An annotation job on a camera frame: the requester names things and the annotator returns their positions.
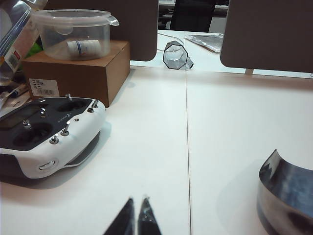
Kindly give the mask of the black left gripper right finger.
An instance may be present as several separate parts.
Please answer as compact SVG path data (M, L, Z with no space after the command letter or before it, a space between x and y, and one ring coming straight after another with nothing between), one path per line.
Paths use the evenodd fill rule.
M138 235L161 235L160 228L154 216L149 197L145 197L142 201L140 212L137 220Z

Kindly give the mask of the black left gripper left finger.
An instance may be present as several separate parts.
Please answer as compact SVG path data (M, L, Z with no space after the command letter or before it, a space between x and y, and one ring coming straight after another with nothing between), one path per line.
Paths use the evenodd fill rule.
M134 200L129 198L104 235L134 235Z

